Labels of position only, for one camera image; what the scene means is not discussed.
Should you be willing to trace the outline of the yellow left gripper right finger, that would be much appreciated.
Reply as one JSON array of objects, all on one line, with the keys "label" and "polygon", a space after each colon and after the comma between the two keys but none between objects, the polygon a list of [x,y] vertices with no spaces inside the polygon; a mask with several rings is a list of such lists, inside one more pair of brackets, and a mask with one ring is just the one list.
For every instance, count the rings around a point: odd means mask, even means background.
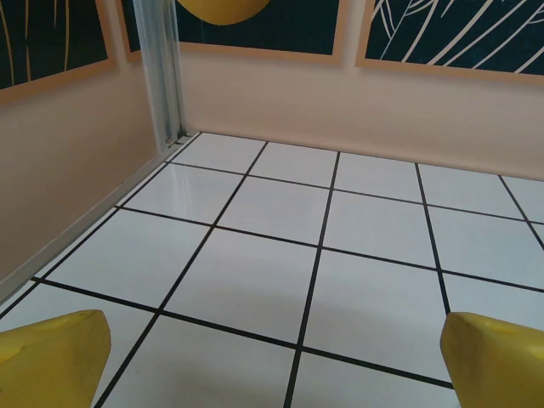
[{"label": "yellow left gripper right finger", "polygon": [[451,312],[440,350],[461,407],[542,407],[543,332]]}]

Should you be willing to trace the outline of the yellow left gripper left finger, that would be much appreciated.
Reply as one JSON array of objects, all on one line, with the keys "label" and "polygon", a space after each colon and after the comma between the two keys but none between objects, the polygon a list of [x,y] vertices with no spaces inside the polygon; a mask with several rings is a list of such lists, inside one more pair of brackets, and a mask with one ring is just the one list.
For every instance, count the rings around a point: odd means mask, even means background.
[{"label": "yellow left gripper left finger", "polygon": [[1,333],[2,407],[90,407],[111,352],[105,314],[80,310]]}]

